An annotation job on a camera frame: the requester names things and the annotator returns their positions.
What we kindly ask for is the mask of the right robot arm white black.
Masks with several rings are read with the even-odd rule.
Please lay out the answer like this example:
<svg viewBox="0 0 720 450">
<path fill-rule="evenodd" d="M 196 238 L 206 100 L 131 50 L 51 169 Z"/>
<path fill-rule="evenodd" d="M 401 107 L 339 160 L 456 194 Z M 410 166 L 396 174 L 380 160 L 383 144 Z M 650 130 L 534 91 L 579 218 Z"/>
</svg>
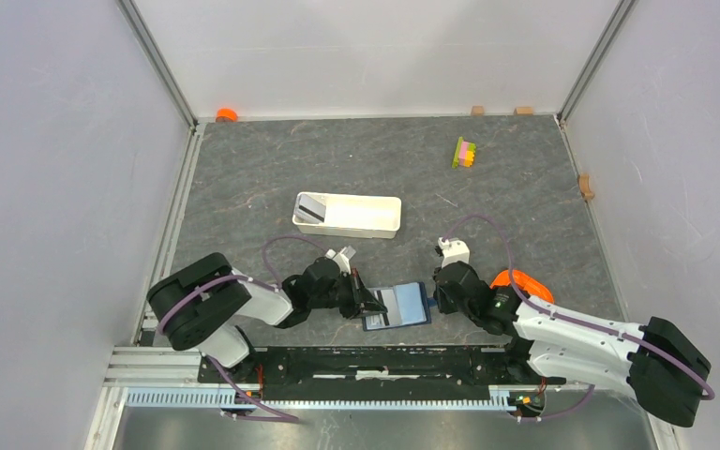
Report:
<svg viewBox="0 0 720 450">
<path fill-rule="evenodd" d="M 517 383 L 538 376 L 613 390 L 682 428 L 693 426 L 700 403 L 713 397 L 710 361 L 666 319 L 617 322 L 557 307 L 520 287 L 491 286 L 465 262 L 436 269 L 433 279 L 440 312 L 510 337 L 503 367 Z"/>
</svg>

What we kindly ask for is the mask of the blue card holder wallet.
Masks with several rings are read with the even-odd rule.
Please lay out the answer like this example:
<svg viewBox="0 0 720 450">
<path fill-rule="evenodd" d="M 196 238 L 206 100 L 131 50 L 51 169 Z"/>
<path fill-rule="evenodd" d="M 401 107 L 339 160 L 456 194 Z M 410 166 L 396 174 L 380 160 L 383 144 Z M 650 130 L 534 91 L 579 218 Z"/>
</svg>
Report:
<svg viewBox="0 0 720 450">
<path fill-rule="evenodd" d="M 423 282 L 371 288 L 370 292 L 387 308 L 386 313 L 363 319 L 366 332 L 398 329 L 431 323 L 430 308 L 436 303 L 427 295 Z"/>
</svg>

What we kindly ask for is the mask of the white plastic tray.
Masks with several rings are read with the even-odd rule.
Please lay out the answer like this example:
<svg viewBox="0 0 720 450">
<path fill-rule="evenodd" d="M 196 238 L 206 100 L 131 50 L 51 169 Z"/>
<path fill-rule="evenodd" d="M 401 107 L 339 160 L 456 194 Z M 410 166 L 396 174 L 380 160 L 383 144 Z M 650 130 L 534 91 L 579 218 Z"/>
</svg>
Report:
<svg viewBox="0 0 720 450">
<path fill-rule="evenodd" d="M 307 191 L 300 193 L 322 198 L 326 203 L 326 216 L 324 223 L 321 224 L 304 223 L 292 213 L 292 224 L 300 233 L 349 238 L 392 239 L 400 228 L 402 201 L 398 197 Z"/>
</svg>

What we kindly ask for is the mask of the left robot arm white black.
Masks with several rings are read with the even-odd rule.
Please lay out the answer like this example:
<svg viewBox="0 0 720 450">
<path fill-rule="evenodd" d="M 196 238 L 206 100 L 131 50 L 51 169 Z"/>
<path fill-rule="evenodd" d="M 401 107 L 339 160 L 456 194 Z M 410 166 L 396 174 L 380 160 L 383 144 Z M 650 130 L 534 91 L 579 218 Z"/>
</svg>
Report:
<svg viewBox="0 0 720 450">
<path fill-rule="evenodd" d="M 314 309 L 336 309 L 353 320 L 384 314 L 387 307 L 351 267 L 350 248 L 328 251 L 302 273 L 273 286 L 211 253 L 153 285 L 146 301 L 157 332 L 176 351 L 195 349 L 214 358 L 235 382 L 256 372 L 257 357 L 246 334 L 229 323 L 248 317 L 275 328 L 296 326 Z"/>
</svg>

